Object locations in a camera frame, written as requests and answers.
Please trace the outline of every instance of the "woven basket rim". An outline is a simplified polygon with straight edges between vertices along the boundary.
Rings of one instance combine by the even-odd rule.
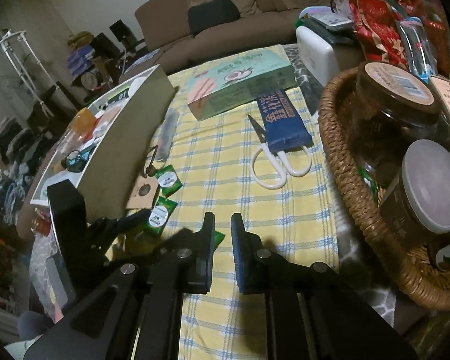
[[[450,289],[437,286],[423,275],[392,236],[348,149],[336,105],[338,96],[350,93],[344,93],[348,87],[354,88],[350,84],[356,79],[357,72],[356,67],[335,76],[328,82],[320,98],[319,131],[331,172],[355,225],[360,228],[367,244],[398,288],[420,306],[448,311]]]

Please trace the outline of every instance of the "brown card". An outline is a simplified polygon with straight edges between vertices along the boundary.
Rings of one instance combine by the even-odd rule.
[[[158,191],[158,180],[155,176],[143,178],[138,176],[127,202],[127,209],[152,208]]]

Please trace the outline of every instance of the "blue packet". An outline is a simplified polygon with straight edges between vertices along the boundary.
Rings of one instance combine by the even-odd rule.
[[[284,90],[258,97],[257,104],[272,153],[313,144],[302,118]]]

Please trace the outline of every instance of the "white scissors handle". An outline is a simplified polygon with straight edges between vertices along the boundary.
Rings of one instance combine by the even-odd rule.
[[[255,164],[255,160],[257,159],[258,155],[261,152],[265,153],[265,155],[267,156],[267,159],[270,161],[270,164],[275,168],[278,175],[280,176],[280,180],[278,180],[278,182],[276,184],[269,185],[269,184],[263,183],[262,181],[260,181],[258,179],[257,174],[255,173],[255,169],[253,168],[253,165]],[[255,154],[253,155],[253,157],[251,158],[250,171],[251,171],[253,179],[258,183],[258,185],[260,185],[268,190],[278,190],[287,183],[287,174],[285,173],[285,170],[281,167],[280,163],[275,158],[275,156],[270,152],[270,150],[268,149],[268,145],[266,143],[262,143],[258,147],[258,149],[255,152]]]
[[[288,173],[290,173],[294,177],[305,176],[310,171],[310,168],[312,167],[310,151],[308,150],[308,148],[306,146],[302,146],[302,149],[305,152],[305,154],[307,155],[308,162],[307,162],[306,167],[304,167],[303,169],[299,169],[299,170],[292,168],[290,161],[288,161],[287,154],[284,151],[279,151],[277,153],[278,158],[282,160],[285,169],[288,171]]]

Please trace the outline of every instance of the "metal screw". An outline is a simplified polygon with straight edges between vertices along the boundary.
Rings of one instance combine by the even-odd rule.
[[[272,255],[272,252],[268,249],[260,249],[257,251],[257,256],[261,259],[267,259]]]
[[[192,255],[192,251],[190,249],[178,249],[177,255],[181,259],[186,259]]]
[[[313,269],[318,273],[322,274],[327,271],[328,265],[325,264],[324,262],[319,261],[313,264]]]
[[[124,275],[129,275],[131,273],[133,273],[135,271],[135,266],[133,264],[123,264],[120,267],[120,272],[123,273]]]

